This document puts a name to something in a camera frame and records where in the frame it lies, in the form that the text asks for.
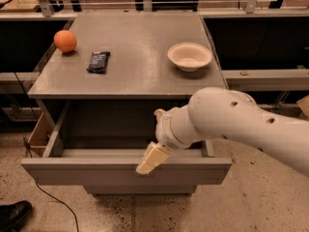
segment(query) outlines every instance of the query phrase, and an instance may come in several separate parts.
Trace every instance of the concrete floor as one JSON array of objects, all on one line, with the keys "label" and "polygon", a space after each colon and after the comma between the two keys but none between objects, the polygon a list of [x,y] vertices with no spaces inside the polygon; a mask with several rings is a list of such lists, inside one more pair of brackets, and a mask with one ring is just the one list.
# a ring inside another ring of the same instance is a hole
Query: concrete floor
[{"label": "concrete floor", "polygon": [[[42,193],[19,165],[23,135],[0,133],[0,204],[28,200],[34,211],[22,232],[76,231],[72,213]],[[239,143],[213,141],[233,166],[220,186],[188,195],[102,195],[83,187],[43,187],[76,213],[82,232],[309,231],[309,178]]]}]

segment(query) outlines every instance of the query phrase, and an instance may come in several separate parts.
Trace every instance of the drawer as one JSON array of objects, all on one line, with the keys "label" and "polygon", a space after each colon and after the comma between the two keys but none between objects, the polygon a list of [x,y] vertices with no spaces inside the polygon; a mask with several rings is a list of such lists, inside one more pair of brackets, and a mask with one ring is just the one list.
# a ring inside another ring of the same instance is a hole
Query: drawer
[{"label": "drawer", "polygon": [[40,185],[83,186],[91,194],[192,193],[221,184],[232,161],[212,156],[209,141],[171,152],[149,175],[135,171],[155,141],[154,111],[179,102],[66,101],[42,157],[21,165]]}]

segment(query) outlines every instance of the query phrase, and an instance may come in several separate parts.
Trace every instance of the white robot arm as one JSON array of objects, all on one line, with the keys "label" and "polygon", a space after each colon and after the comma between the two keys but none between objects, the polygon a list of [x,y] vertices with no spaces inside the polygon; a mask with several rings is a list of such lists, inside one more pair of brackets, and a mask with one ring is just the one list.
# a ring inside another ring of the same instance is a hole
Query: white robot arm
[{"label": "white robot arm", "polygon": [[157,144],[150,144],[136,171],[148,174],[165,162],[169,150],[215,137],[251,145],[309,177],[309,121],[261,109],[237,91],[205,88],[188,105],[155,112]]}]

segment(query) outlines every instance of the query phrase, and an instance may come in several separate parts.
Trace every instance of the shoe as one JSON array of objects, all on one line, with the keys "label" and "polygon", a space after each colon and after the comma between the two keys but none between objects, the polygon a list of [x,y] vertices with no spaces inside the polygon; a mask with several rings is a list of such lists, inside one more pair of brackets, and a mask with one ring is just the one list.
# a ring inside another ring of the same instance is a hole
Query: shoe
[{"label": "shoe", "polygon": [[28,201],[20,201],[12,205],[0,206],[0,232],[15,229],[32,212],[32,205]]}]

